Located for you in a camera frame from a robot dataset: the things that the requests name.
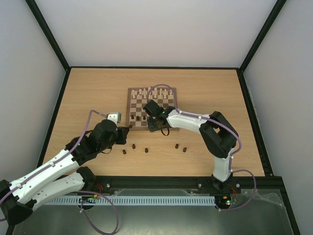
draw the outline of perforated metal strip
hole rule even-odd
[[[210,196],[107,196],[117,206],[214,206],[214,197]],[[46,203],[46,205],[80,205],[81,196],[63,196]],[[84,205],[109,206],[104,198],[91,199]]]

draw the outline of wooden tabletop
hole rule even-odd
[[[244,98],[235,70],[83,69],[71,70],[60,110],[52,131],[44,163],[74,137],[80,136],[90,109],[102,113],[121,112],[125,126],[127,92],[130,87],[165,83],[176,87],[183,111],[221,112],[242,141],[232,169],[248,169],[264,176]],[[92,115],[89,129],[102,118]],[[114,145],[110,154],[99,154],[87,162],[95,175],[110,176],[210,176],[214,158],[201,135],[180,129],[169,136],[161,132],[130,131],[126,145]],[[236,176],[248,175],[237,173]]]

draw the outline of white wall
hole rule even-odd
[[[0,180],[35,168],[64,74],[26,2],[1,0]]]
[[[245,72],[275,175],[312,234],[313,1],[287,1]]]
[[[239,67],[276,0],[37,0],[71,66]]]

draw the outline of gray floor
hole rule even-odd
[[[252,200],[238,211],[203,206],[120,206],[118,235],[291,235],[284,207],[272,197]],[[97,206],[88,215],[104,232],[115,227],[113,209]],[[14,235],[97,235],[77,206],[42,206],[16,226]]]

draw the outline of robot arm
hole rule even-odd
[[[81,167],[65,178],[54,180],[96,158],[98,153],[111,149],[114,144],[125,144],[129,128],[117,127],[119,121],[119,113],[109,114],[107,119],[95,126],[88,137],[83,136],[70,154],[69,151],[79,137],[74,138],[59,154],[31,173],[10,183],[6,180],[0,181],[0,207],[8,224],[15,225],[24,221],[34,210],[55,197],[81,189],[91,189],[95,176],[87,167]]]
[[[220,182],[225,182],[229,178],[231,175],[231,153],[236,146],[236,138],[222,128],[220,128],[219,132],[216,132],[214,129],[219,126],[204,119],[213,119],[237,134],[221,113],[214,112],[212,115],[197,115],[183,112],[182,115],[182,112],[177,112],[171,106],[164,110],[153,100],[149,101],[143,109],[149,115],[147,122],[151,132],[164,128],[179,127],[201,134],[206,147],[214,155],[213,177]]]

